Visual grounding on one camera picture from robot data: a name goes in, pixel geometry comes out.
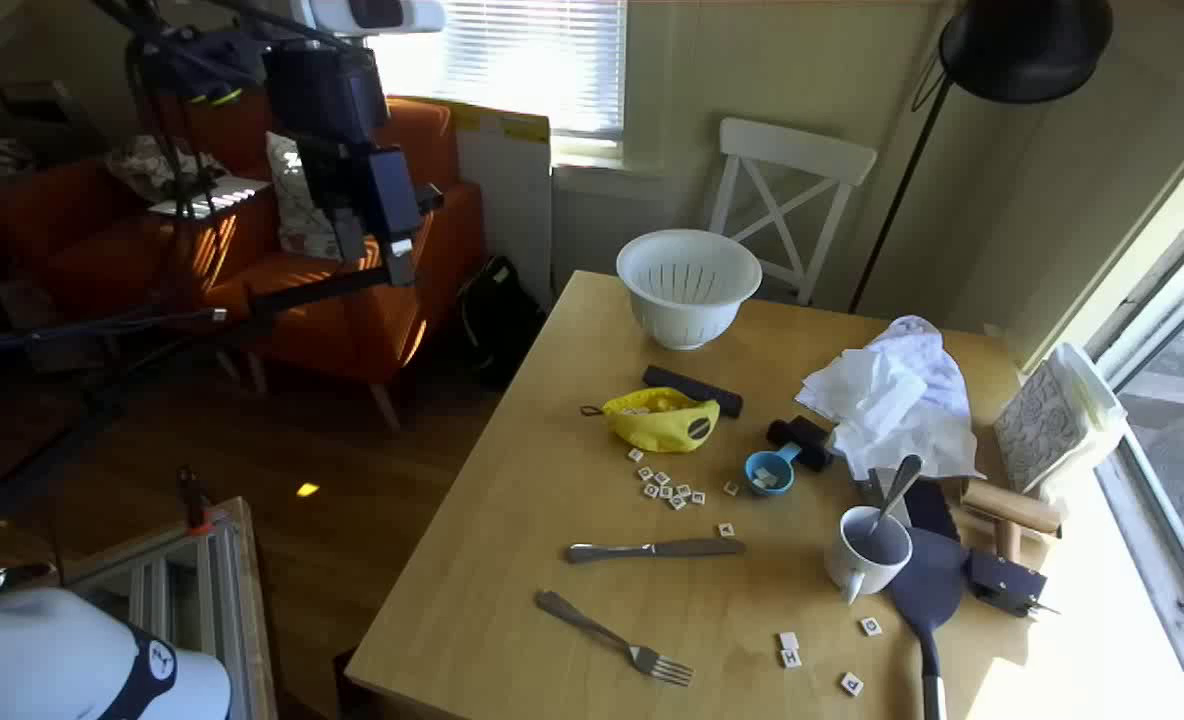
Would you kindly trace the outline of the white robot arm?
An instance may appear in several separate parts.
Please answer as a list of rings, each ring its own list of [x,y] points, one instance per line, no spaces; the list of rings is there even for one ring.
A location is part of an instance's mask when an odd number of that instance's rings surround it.
[[[414,277],[418,192],[407,181],[351,181],[385,154],[380,77],[367,50],[273,50],[273,117],[314,149],[350,188],[350,208],[388,244],[385,272],[351,272],[262,298],[247,324],[278,314]],[[229,720],[231,682],[207,653],[125,623],[70,587],[23,587],[0,596],[0,720]]]

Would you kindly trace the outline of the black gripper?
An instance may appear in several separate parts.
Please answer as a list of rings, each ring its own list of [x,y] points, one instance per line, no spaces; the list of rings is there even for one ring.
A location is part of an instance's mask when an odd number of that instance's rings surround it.
[[[398,290],[418,282],[420,205],[399,149],[380,149],[385,94],[367,50],[281,46],[266,57],[273,127],[293,135],[314,205],[350,263],[380,257]]]

